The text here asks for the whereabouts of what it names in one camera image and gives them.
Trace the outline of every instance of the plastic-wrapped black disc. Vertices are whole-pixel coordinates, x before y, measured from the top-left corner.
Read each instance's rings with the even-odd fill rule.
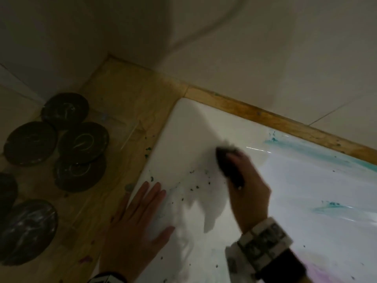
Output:
[[[55,208],[44,200],[16,205],[0,229],[0,262],[21,265],[40,255],[51,243],[58,228]]]
[[[29,122],[14,130],[4,145],[4,156],[13,165],[32,166],[54,151],[58,133],[48,123]]]
[[[11,174],[0,173],[0,219],[4,218],[12,209],[17,195],[16,179]]]
[[[54,178],[59,189],[82,192],[97,184],[106,170],[106,159],[100,155],[87,164],[66,164],[60,159],[55,163]]]
[[[105,151],[108,143],[105,127],[94,122],[78,124],[60,139],[60,160],[67,164],[89,163]]]
[[[60,93],[46,102],[42,108],[42,120],[57,130],[67,130],[85,120],[89,112],[88,101],[82,95]]]

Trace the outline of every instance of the wooden strip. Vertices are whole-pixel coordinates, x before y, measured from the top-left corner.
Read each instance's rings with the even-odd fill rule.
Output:
[[[184,97],[357,159],[377,164],[377,150],[334,136],[244,102],[193,86],[187,89]]]

